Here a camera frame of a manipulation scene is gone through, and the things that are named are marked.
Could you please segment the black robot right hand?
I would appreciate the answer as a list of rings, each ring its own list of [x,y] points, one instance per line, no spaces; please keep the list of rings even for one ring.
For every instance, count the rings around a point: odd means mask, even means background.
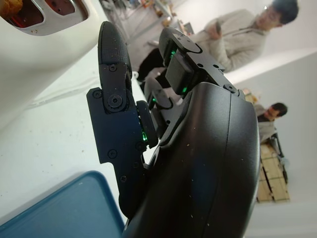
[[[166,79],[132,95],[120,32],[105,21],[98,38],[100,87],[87,101],[100,163],[114,167],[124,238],[241,238],[256,201],[260,170],[253,105],[214,58],[180,31],[159,39]]]

